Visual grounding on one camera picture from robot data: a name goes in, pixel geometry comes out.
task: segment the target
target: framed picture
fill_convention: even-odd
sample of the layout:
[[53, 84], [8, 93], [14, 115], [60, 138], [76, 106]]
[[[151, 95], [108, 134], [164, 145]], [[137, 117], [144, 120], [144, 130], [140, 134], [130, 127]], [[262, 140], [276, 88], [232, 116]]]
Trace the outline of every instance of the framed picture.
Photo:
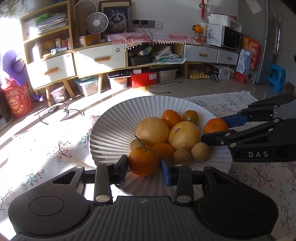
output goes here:
[[100, 1], [99, 9], [109, 20], [106, 34], [131, 32], [131, 1]]

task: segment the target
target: power outlet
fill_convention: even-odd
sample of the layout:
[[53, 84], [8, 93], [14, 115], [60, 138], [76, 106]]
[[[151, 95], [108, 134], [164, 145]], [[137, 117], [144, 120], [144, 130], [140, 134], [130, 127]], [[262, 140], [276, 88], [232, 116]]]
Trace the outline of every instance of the power outlet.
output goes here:
[[131, 27], [132, 28], [155, 28], [155, 21], [154, 20], [145, 20], [148, 22], [148, 24], [143, 24], [143, 21], [144, 20], [136, 20], [136, 21], [139, 21], [139, 24], [138, 23], [134, 23], [135, 20], [132, 21], [132, 25]]
[[155, 28], [162, 29], [163, 28], [163, 23], [161, 21], [155, 21]]

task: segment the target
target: white fan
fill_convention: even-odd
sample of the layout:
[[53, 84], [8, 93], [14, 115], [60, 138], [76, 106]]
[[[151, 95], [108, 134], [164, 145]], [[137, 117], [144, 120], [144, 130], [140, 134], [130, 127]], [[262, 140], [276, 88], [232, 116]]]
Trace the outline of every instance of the white fan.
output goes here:
[[82, 0], [75, 4], [74, 7], [74, 19], [77, 20], [77, 14], [84, 12], [87, 18], [94, 12], [97, 12], [96, 4], [91, 0]]
[[99, 34], [107, 28], [108, 23], [109, 20], [105, 14], [95, 12], [87, 17], [85, 26], [88, 32], [92, 34]]

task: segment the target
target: plate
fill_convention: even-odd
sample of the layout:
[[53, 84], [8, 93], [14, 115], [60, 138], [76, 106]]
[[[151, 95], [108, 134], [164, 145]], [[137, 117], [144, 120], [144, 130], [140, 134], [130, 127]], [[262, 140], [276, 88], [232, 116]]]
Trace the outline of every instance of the plate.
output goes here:
[[[107, 110], [97, 120], [89, 137], [89, 150], [96, 165], [117, 163], [121, 155], [130, 153], [130, 142], [135, 139], [138, 123], [147, 117], [161, 117], [162, 113], [172, 109], [180, 116], [187, 110], [199, 114], [198, 128], [200, 137], [209, 119], [216, 118], [211, 112], [196, 103], [170, 96], [143, 96], [121, 102]], [[212, 166], [228, 173], [232, 162], [226, 146], [212, 147], [208, 161], [192, 162], [193, 170], [202, 171], [205, 166]], [[124, 193], [131, 196], [174, 196], [176, 187], [167, 187], [160, 171], [150, 177], [138, 177], [128, 172], [122, 185], [117, 185]], [[194, 185], [194, 198], [202, 197], [201, 185]]]

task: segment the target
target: white drawer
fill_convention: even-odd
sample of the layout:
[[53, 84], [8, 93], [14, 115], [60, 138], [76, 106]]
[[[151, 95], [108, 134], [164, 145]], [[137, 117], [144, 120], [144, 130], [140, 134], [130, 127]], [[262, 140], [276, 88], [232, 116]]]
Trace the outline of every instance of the white drawer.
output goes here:
[[124, 44], [93, 47], [76, 52], [76, 69], [79, 78], [125, 68]]
[[186, 58], [186, 61], [215, 63], [217, 59], [217, 52], [218, 49], [214, 48], [185, 45], [184, 58]]
[[219, 49], [216, 63], [237, 65], [238, 57], [238, 53]]
[[27, 65], [27, 70], [33, 88], [75, 76], [72, 53], [30, 63]]

